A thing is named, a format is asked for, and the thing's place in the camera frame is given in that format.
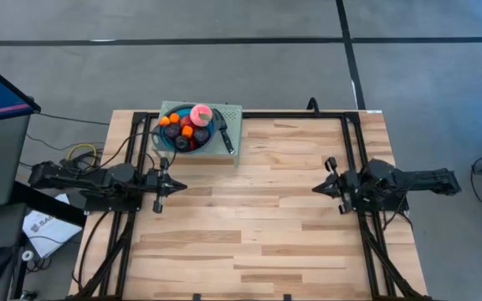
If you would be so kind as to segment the white printed paper pack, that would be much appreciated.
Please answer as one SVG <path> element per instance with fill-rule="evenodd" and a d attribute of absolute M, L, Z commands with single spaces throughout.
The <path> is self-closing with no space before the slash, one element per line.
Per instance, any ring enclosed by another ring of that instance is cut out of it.
<path fill-rule="evenodd" d="M 83 228 L 29 208 L 22 230 L 38 256 L 47 258 Z"/>

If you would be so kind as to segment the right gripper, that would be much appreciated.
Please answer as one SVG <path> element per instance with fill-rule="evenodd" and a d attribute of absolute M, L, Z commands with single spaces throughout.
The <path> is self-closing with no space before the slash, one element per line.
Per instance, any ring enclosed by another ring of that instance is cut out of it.
<path fill-rule="evenodd" d="M 338 206 L 340 214 L 353 211 L 352 198 L 356 190 L 354 180 L 356 174 L 353 171 L 339 173 L 336 158 L 333 156 L 325 161 L 325 168 L 329 172 L 329 176 L 321 184 L 313 187 L 312 191 L 331 198 L 339 197 L 341 199 L 341 204 Z"/>

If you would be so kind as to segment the large pink peach green leaf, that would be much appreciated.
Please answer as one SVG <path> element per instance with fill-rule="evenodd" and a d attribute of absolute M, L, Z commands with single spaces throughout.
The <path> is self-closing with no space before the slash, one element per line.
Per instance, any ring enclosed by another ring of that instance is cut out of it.
<path fill-rule="evenodd" d="M 197 104 L 191 108 L 189 117 L 195 126 L 206 127 L 213 118 L 213 110 L 207 105 Z"/>

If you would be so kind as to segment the black-handled kitchen knife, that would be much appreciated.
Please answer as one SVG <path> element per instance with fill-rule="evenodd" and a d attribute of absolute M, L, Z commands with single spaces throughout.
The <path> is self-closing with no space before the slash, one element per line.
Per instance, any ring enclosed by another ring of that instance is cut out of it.
<path fill-rule="evenodd" d="M 217 118 L 218 132 L 222 136 L 223 143 L 225 145 L 226 150 L 230 155 L 233 155 L 235 153 L 235 149 L 233 148 L 232 141 L 227 132 L 228 125 L 225 118 L 223 117 L 222 113 L 218 109 L 213 109 L 213 116 Z"/>

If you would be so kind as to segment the pale green perforated metal shelf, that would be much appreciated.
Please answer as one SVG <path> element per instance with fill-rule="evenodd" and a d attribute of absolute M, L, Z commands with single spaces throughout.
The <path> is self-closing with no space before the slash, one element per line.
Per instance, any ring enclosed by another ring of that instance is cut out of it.
<path fill-rule="evenodd" d="M 160 117 L 162 117 L 163 115 L 169 115 L 171 113 L 177 113 L 180 115 L 180 117 L 183 117 L 184 115 L 188 115 L 190 113 L 190 110 L 194 105 L 196 105 L 196 103 L 163 101 L 160 110 Z M 228 125 L 227 132 L 232 141 L 235 153 L 233 155 L 230 155 L 226 150 L 222 136 L 218 132 L 217 118 L 213 117 L 210 124 L 208 125 L 208 131 L 210 132 L 209 141 L 204 146 L 193 151 L 185 152 L 184 154 L 188 156 L 193 156 L 195 158 L 229 158 L 233 160 L 233 166 L 238 167 L 240 143 L 242 140 L 241 135 L 243 129 L 242 106 L 221 104 L 204 105 L 209 106 L 212 110 L 218 109 L 222 113 Z M 175 151 L 175 146 L 172 144 L 172 142 L 170 142 L 166 137 L 163 137 L 164 130 L 160 130 L 159 125 L 156 125 L 152 132 L 162 135 L 162 137 L 159 137 L 157 135 L 152 137 L 153 150 L 163 153 Z"/>

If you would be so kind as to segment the black desk beam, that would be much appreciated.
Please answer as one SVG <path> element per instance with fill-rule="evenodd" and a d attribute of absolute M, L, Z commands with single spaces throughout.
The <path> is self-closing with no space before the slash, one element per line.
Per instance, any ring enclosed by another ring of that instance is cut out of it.
<path fill-rule="evenodd" d="M 86 216 L 83 210 L 36 191 L 18 181 L 15 181 L 13 184 L 8 203 L 23 203 L 32 210 L 42 212 L 75 226 L 83 227 L 86 223 Z"/>

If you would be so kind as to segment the black aluminium table frame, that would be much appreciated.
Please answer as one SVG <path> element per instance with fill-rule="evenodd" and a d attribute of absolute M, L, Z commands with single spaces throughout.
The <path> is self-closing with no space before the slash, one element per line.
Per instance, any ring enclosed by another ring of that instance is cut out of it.
<path fill-rule="evenodd" d="M 136 214 L 127 269 L 114 266 L 95 301 L 368 300 L 384 293 L 382 265 L 367 271 L 357 215 L 316 194 L 324 160 L 362 164 L 355 126 L 370 157 L 392 159 L 382 115 L 342 119 L 244 120 L 236 156 L 178 155 L 171 174 L 187 185 L 163 212 L 146 195 Z"/>

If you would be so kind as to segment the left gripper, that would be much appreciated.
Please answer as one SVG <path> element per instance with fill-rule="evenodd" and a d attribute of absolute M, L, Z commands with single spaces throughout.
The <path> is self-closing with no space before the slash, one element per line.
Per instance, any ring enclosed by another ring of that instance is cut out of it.
<path fill-rule="evenodd" d="M 152 210 L 157 214 L 162 213 L 164 197 L 187 189 L 186 184 L 174 180 L 168 175 L 168 167 L 168 159 L 162 157 L 159 167 L 152 167 L 146 173 L 146 186 L 149 190 L 153 190 L 156 193 L 156 200 L 153 202 Z"/>

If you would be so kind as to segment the blue collapsible bowl grey rim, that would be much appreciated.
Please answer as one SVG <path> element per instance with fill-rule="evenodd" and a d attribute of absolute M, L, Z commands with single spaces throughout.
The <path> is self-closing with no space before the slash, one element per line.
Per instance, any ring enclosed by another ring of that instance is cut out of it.
<path fill-rule="evenodd" d="M 154 144 L 163 151 L 202 153 L 210 148 L 221 125 L 218 111 L 210 105 L 164 102 L 152 131 Z"/>

